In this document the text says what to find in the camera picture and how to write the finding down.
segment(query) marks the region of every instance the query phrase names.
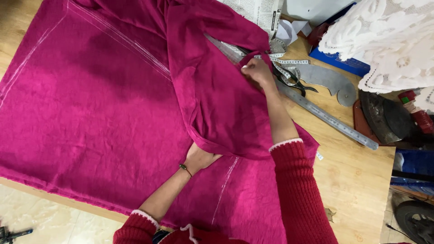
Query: wheel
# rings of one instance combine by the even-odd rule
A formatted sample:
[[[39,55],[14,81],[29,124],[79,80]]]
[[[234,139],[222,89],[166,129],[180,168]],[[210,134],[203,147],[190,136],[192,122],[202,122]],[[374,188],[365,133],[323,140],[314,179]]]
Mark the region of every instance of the wheel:
[[[399,227],[417,244],[434,244],[434,206],[405,201],[394,212]]]

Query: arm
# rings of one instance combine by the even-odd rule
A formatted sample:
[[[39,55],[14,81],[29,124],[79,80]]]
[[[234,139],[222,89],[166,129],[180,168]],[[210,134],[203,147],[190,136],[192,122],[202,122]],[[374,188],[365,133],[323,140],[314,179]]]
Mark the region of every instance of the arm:
[[[184,165],[193,176],[199,170],[208,167],[221,155],[215,155],[200,149],[196,143],[190,147]],[[150,244],[170,205],[188,183],[190,173],[178,169],[146,201],[134,210],[125,224],[113,235],[114,244]]]
[[[270,152],[276,163],[277,190],[288,243],[337,244],[303,141],[283,106],[273,75],[260,59],[252,59],[241,71],[259,83],[267,99],[275,144]]]

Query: woman's left hand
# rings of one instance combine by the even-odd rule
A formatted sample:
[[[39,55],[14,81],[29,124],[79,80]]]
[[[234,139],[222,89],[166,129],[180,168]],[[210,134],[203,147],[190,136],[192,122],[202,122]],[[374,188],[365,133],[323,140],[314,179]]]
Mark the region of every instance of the woman's left hand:
[[[200,149],[196,143],[193,142],[187,153],[184,165],[192,175],[196,174],[199,170],[210,166],[222,155],[205,152]]]

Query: lace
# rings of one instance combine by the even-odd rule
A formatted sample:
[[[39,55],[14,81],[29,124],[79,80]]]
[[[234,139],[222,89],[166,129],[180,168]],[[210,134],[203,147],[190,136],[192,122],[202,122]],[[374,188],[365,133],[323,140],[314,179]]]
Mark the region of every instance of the lace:
[[[434,110],[434,0],[362,0],[330,26],[319,50],[344,61],[365,52],[371,70],[360,89],[426,87],[415,105]]]

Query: wooden table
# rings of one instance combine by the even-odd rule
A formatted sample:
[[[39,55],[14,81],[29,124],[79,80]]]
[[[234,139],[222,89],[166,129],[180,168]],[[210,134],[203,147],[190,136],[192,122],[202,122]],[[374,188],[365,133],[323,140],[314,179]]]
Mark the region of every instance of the wooden table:
[[[42,0],[3,0],[0,2],[0,78],[3,77],[30,21]],[[314,65],[336,70],[357,86],[360,77],[307,56],[310,46],[299,38],[291,44],[284,59],[310,59]],[[307,91],[307,98],[319,107],[353,125],[352,108],[341,106],[327,88],[314,86],[318,93]],[[315,178],[325,208],[336,214],[331,226],[339,243],[379,243],[395,148],[380,147],[372,151],[336,131],[300,106],[285,100],[288,112],[320,144],[323,160],[315,162]],[[126,216],[72,199],[48,194],[0,178],[0,184],[55,201],[70,207],[117,221]]]

